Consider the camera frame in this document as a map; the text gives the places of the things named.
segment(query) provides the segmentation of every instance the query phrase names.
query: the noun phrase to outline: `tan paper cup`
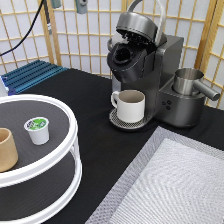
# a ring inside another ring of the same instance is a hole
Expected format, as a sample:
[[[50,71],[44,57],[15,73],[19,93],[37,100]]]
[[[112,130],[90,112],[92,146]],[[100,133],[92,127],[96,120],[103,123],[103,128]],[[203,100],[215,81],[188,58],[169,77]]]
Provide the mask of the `tan paper cup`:
[[[9,170],[17,161],[18,153],[12,132],[6,128],[0,128],[0,172]]]

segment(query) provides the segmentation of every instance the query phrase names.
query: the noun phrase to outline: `metal mesh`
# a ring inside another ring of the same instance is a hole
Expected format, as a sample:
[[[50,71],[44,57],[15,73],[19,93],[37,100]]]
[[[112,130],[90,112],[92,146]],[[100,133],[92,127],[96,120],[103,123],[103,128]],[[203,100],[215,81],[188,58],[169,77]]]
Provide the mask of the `metal mesh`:
[[[165,139],[109,223],[222,223],[223,169],[223,160]]]
[[[152,119],[152,116],[146,115],[142,120],[136,123],[126,123],[117,117],[117,109],[115,108],[110,112],[109,119],[116,127],[130,131],[144,127]]]
[[[222,151],[158,127],[151,138],[144,145],[142,150],[139,152],[139,154],[136,156],[136,158],[131,162],[131,164],[116,182],[114,187],[106,195],[96,211],[87,220],[86,224],[109,223],[110,218],[117,210],[125,195],[129,192],[132,185],[135,183],[165,138],[224,160],[224,153]]]

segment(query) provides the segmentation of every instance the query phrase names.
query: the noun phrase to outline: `coffee machine lid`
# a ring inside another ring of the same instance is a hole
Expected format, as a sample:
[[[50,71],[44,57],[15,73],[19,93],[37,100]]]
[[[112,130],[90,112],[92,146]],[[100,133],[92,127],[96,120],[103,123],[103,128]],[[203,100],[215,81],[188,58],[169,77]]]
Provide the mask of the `coffee machine lid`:
[[[161,42],[164,41],[165,35],[163,34],[163,29],[166,21],[166,13],[164,7],[160,3],[160,0],[156,0],[160,8],[160,22],[157,27],[156,24],[144,15],[134,13],[133,10],[142,0],[135,0],[129,6],[127,12],[124,12],[120,15],[117,32],[119,32],[123,38],[131,39],[132,34],[137,34],[137,40],[139,42],[153,42],[155,46],[159,46]]]
[[[141,41],[144,37],[149,42],[154,42],[158,27],[146,16],[134,13],[124,12],[120,15],[117,24],[117,32],[125,37],[132,38],[132,34],[138,34],[138,39]]]

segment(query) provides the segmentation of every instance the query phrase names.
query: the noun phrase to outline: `two-tier stand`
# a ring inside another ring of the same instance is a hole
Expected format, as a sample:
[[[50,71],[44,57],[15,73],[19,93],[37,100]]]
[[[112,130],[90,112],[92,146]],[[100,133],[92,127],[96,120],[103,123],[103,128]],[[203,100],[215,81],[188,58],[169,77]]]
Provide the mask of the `two-tier stand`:
[[[49,120],[50,140],[44,145],[34,145],[24,129],[34,117]],[[75,116],[50,97],[2,97],[0,127],[11,130],[19,155],[11,170],[0,173],[0,224],[42,223],[72,199],[81,181]]]

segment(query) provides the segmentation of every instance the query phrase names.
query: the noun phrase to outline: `coffee machine drip tray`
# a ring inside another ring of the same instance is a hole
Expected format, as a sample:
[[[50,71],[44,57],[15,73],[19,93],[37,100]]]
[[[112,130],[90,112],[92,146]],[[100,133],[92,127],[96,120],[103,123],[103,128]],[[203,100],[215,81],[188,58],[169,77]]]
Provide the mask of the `coffee machine drip tray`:
[[[140,128],[143,128],[146,124],[148,124],[152,118],[153,118],[152,115],[146,114],[142,120],[140,120],[136,123],[126,123],[126,122],[118,119],[116,108],[111,110],[110,115],[109,115],[110,122],[115,127],[122,129],[123,131],[137,131]]]

